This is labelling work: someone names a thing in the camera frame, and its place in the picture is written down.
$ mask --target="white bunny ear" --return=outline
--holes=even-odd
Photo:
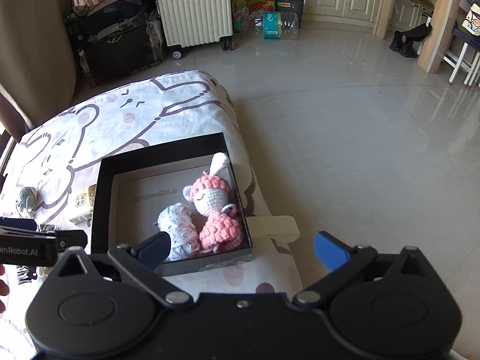
[[[193,199],[190,198],[190,190],[191,190],[191,185],[187,185],[186,187],[183,188],[183,197],[186,199],[186,201],[192,203]]]
[[[215,153],[210,164],[210,176],[215,176],[220,170],[226,168],[230,160],[225,153]]]

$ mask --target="pink crochet doll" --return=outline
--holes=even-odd
[[[197,211],[208,218],[199,235],[205,251],[230,251],[243,241],[242,228],[236,218],[237,207],[229,204],[232,190],[227,181],[217,175],[228,164],[225,153],[216,153],[210,172],[203,172],[193,185],[183,189],[186,200],[194,203]]]

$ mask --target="bed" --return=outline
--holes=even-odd
[[[239,132],[233,103],[209,74],[188,71],[158,76],[116,88],[75,105],[27,133],[7,165],[0,214],[18,218],[15,198],[22,186],[38,189],[37,223],[62,229],[91,222],[68,221],[72,191],[97,181],[102,158],[119,152],[222,131],[241,192],[246,216],[269,216]],[[199,292],[286,292],[301,288],[294,259],[282,237],[252,234],[253,260],[242,264],[171,276],[169,281],[196,296]],[[16,268],[7,267],[10,294],[1,300],[0,357],[29,359],[35,353],[24,316],[38,281],[17,284]]]

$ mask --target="trash can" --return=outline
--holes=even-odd
[[[275,0],[275,10],[277,12],[295,12],[298,17],[298,28],[300,28],[304,3],[305,0]]]

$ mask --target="teal bottle label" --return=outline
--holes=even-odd
[[[282,36],[282,13],[263,13],[263,38],[280,39]]]

